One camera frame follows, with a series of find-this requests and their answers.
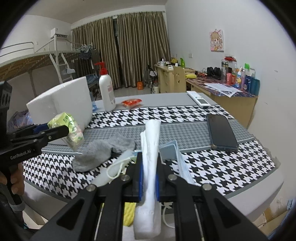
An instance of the folded white cloth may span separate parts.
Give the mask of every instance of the folded white cloth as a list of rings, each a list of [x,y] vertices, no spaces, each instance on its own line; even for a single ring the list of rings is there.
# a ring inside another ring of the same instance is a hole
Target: folded white cloth
[[[135,209],[135,239],[150,239],[161,231],[161,203],[156,199],[155,175],[158,157],[160,121],[149,120],[141,133],[143,158],[143,196]]]

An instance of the smartphone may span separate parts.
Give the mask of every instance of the smartphone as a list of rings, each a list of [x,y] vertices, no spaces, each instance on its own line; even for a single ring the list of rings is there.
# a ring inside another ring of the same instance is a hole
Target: smartphone
[[[207,115],[207,126],[210,133],[211,148],[213,150],[237,151],[239,145],[232,128],[223,115]]]

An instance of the brown curtain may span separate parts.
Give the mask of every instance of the brown curtain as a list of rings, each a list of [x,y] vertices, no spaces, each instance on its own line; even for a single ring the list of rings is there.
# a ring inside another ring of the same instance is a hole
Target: brown curtain
[[[95,71],[91,68],[90,59],[75,59],[74,69],[76,71],[77,78],[95,73]]]
[[[118,15],[119,53],[125,87],[137,86],[149,64],[170,58],[167,31],[162,12]]]
[[[92,44],[94,48],[101,51],[108,74],[112,78],[114,89],[121,87],[112,17],[103,18],[73,29],[72,42]]]

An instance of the green packaging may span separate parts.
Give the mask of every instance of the green packaging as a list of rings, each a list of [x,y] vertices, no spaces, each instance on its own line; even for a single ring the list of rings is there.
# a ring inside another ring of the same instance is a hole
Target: green packaging
[[[181,67],[185,68],[185,61],[184,59],[180,58]]]
[[[247,64],[247,63],[245,63],[245,64],[244,64],[244,69],[245,69],[245,70],[247,69],[248,71],[250,71],[250,65]]]
[[[63,112],[56,115],[50,122],[47,123],[49,128],[55,128],[58,126],[67,126],[69,128],[69,134],[62,138],[62,140],[70,147],[73,151],[76,151],[78,147],[84,142],[83,133],[80,126],[75,121],[73,116],[69,113]]]

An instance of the human hand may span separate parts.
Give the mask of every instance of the human hand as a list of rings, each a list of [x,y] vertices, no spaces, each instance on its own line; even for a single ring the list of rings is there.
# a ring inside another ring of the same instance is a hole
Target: human hand
[[[10,181],[12,183],[11,191],[13,194],[18,194],[22,196],[25,192],[25,183],[24,183],[24,168],[22,163],[18,164],[18,169],[16,172],[11,174]],[[6,177],[0,172],[0,183],[7,184]]]

